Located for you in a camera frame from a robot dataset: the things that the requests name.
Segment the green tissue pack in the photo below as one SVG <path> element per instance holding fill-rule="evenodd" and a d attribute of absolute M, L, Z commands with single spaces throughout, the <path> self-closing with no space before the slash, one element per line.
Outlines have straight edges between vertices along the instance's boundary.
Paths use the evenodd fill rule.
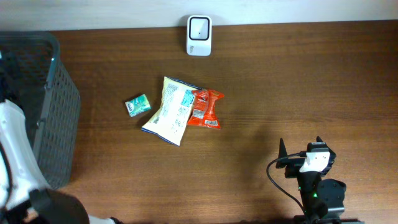
<path fill-rule="evenodd" d="M 133 98 L 132 100 L 126 101 L 125 105 L 130 117 L 137 116 L 151 109 L 151 105 L 145 94 Z"/>

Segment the red snack packet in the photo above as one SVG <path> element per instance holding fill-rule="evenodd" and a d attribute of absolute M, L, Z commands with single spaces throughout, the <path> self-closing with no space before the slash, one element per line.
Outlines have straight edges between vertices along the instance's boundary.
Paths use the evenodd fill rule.
<path fill-rule="evenodd" d="M 216 116 L 215 103 L 224 98 L 224 94 L 216 90 L 192 90 L 195 96 L 192 115 L 187 124 L 190 126 L 203 126 L 212 129 L 221 129 Z"/>

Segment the cream snack bag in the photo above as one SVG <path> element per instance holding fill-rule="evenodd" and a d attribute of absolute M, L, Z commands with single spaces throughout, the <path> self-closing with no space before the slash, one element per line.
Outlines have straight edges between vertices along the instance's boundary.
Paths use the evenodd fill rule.
<path fill-rule="evenodd" d="M 193 110 L 194 90 L 200 88 L 175 78 L 164 77 L 160 108 L 141 130 L 179 146 Z"/>

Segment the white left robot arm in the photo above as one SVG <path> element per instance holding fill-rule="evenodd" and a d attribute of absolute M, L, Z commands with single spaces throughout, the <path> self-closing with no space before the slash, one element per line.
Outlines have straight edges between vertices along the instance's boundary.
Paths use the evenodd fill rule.
<path fill-rule="evenodd" d="M 87 213 L 74 196 L 49 186 L 32 152 L 25 116 L 15 103 L 1 103 L 1 223 L 115 224 Z"/>

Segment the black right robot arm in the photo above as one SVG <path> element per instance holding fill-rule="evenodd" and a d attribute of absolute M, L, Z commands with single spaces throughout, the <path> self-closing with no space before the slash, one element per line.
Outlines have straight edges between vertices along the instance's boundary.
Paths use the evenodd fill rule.
<path fill-rule="evenodd" d="M 302 215 L 293 218 L 294 223 L 349 224 L 361 223 L 358 219 L 342 219 L 345 211 L 346 184 L 335 179 L 324 179 L 335 163 L 336 154 L 320 137 L 307 144 L 307 149 L 288 154 L 284 140 L 279 141 L 277 159 L 269 163 L 285 170 L 285 178 L 296 179 L 301 200 L 280 187 L 266 169 L 271 182 L 284 194 L 293 199 L 302 210 Z"/>

